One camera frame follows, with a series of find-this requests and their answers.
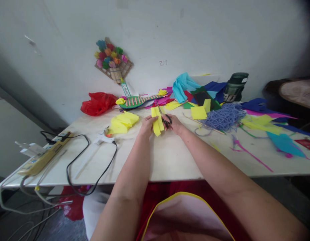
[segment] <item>power strip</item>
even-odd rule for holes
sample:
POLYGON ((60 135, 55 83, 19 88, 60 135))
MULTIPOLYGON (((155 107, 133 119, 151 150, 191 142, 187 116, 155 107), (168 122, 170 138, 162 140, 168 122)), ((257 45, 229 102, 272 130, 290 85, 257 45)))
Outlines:
MULTIPOLYGON (((59 134, 63 137, 72 137, 73 133, 64 131, 59 134)), ((31 158, 17 173, 22 176, 35 176, 37 175, 47 163, 56 155, 56 153, 69 141, 69 138, 55 137, 53 141, 55 144, 46 144, 44 148, 47 150, 39 156, 31 158)))

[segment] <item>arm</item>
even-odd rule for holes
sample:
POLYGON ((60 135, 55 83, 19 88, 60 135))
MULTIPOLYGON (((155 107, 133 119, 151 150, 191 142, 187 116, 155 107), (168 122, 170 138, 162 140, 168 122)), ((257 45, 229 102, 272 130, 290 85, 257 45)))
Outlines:
POLYGON ((157 117, 144 119, 133 148, 101 213, 91 241, 134 240, 150 175, 149 137, 157 117))
POLYGON ((176 116, 169 116, 172 119, 170 129, 182 138, 205 180, 234 213, 252 240, 307 238, 308 230, 275 198, 188 130, 176 116))

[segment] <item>yellow flower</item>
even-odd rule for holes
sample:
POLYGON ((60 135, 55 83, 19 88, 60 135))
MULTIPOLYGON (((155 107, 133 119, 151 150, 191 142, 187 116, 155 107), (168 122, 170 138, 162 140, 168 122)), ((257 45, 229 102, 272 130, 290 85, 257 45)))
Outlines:
POLYGON ((160 89, 159 92, 158 92, 158 95, 161 95, 161 96, 167 95, 167 91, 160 89))
POLYGON ((99 59, 99 52, 96 51, 96 52, 94 53, 94 56, 95 56, 96 59, 99 59))
POLYGON ((116 100, 116 104, 125 104, 126 100, 124 100, 124 98, 119 98, 118 100, 116 100))
POLYGON ((111 53, 111 57, 114 59, 117 57, 117 53, 115 53, 114 51, 111 53))

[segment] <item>scissors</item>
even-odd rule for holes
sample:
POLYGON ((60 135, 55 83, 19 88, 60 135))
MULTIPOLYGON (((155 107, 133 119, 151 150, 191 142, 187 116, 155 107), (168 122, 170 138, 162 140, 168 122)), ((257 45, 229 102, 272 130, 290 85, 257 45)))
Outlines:
MULTIPOLYGON (((155 101, 154 103, 155 103, 155 105, 158 107, 159 112, 160 112, 160 114, 161 114, 161 116, 162 116, 162 115, 163 115, 163 113, 162 113, 161 108, 159 107, 159 105, 158 105, 157 101, 155 101)), ((171 119, 171 118, 170 118, 167 114, 165 114, 165 115, 166 115, 166 117, 169 119, 169 122, 168 122, 168 121, 166 121, 166 120, 164 120, 164 118, 163 118, 163 117, 162 117, 162 120, 163 120, 163 122, 164 122, 164 124, 165 124, 166 128, 168 129, 168 128, 169 128, 169 126, 172 124, 172 119, 171 119)))

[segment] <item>green felt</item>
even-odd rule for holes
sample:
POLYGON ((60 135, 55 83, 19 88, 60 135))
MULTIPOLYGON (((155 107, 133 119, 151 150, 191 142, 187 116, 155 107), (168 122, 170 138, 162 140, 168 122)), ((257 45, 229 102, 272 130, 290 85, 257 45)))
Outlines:
POLYGON ((191 107, 194 107, 193 105, 191 105, 190 103, 186 102, 185 104, 183 104, 184 109, 190 109, 191 107))
MULTIPOLYGON (((206 91, 204 89, 204 86, 201 86, 200 88, 197 88, 196 90, 191 91, 191 94, 194 95, 198 92, 203 92, 206 91)), ((222 107, 219 105, 219 103, 214 100, 209 94, 208 94, 209 98, 211 99, 211 110, 219 110, 222 109, 222 107)))

